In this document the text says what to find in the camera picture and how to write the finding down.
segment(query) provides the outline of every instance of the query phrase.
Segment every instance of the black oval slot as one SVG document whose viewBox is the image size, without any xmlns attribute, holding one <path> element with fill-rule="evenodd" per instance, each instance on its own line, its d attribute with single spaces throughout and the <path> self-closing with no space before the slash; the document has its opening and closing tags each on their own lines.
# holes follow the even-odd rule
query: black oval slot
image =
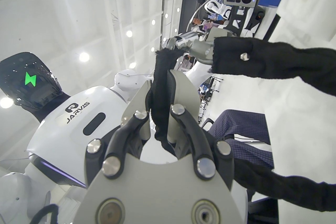
<svg viewBox="0 0 336 224">
<path fill-rule="evenodd" d="M 95 118 L 93 118 L 89 124 L 83 129 L 84 135 L 92 134 L 95 129 L 104 121 L 106 115 L 103 112 L 98 113 Z"/>
</svg>

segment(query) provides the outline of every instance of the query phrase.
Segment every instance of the blue plaid pants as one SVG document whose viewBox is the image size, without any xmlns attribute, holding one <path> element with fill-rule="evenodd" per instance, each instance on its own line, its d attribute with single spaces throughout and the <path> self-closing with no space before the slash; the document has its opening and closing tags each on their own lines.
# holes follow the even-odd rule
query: blue plaid pants
<svg viewBox="0 0 336 224">
<path fill-rule="evenodd" d="M 225 110 L 214 122 L 209 133 L 217 139 L 224 139 L 230 134 L 238 134 L 270 145 L 266 118 L 261 113 Z M 235 139 L 225 141 L 230 145 L 235 158 L 246 159 L 270 169 L 274 168 L 272 152 L 260 150 Z"/>
</svg>

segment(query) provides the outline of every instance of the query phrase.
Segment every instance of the black cable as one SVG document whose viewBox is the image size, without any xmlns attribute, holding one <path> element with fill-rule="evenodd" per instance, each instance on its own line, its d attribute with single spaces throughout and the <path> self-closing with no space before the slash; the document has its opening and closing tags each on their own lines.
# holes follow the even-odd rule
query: black cable
<svg viewBox="0 0 336 224">
<path fill-rule="evenodd" d="M 56 204 L 50 204 L 41 208 L 32 218 L 29 224 L 39 224 L 43 217 L 45 217 L 48 213 L 51 213 L 50 224 L 58 224 L 57 218 L 59 214 L 59 207 Z"/>
</svg>

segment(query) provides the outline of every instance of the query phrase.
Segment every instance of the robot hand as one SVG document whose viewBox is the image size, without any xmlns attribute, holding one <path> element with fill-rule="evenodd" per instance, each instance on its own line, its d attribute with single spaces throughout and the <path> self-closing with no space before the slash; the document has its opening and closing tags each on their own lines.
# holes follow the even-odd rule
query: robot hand
<svg viewBox="0 0 336 224">
<path fill-rule="evenodd" d="M 214 40 L 216 37 L 232 37 L 231 31 L 212 27 L 200 41 L 197 32 L 186 32 L 168 39 L 167 48 L 178 48 L 195 57 L 200 63 L 212 65 Z"/>
<path fill-rule="evenodd" d="M 174 100 L 181 102 L 190 87 L 188 79 L 177 72 L 171 70 Z M 178 127 L 169 139 L 179 160 L 171 164 L 139 160 L 149 132 L 148 96 L 150 82 L 129 104 L 111 139 L 89 143 L 85 154 L 88 191 L 73 224 L 241 224 L 230 194 L 234 176 L 231 148 L 224 141 L 207 138 L 187 109 L 189 103 L 174 103 L 169 114 L 171 128 Z"/>
</svg>

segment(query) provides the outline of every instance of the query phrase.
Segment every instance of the white cable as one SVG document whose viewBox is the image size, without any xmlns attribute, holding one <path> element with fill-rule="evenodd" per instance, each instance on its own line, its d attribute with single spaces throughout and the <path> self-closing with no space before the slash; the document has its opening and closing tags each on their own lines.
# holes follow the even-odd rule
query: white cable
<svg viewBox="0 0 336 224">
<path fill-rule="evenodd" d="M 196 13 L 198 12 L 198 10 L 200 10 L 208 1 L 210 0 L 206 0 L 195 12 L 194 14 L 192 15 L 192 17 L 190 18 L 190 21 L 188 23 L 188 26 L 187 26 L 187 29 L 186 29 L 186 32 L 188 32 L 188 29 L 189 29 L 189 25 L 191 24 L 192 20 L 193 20 L 193 17 L 196 15 Z"/>
</svg>

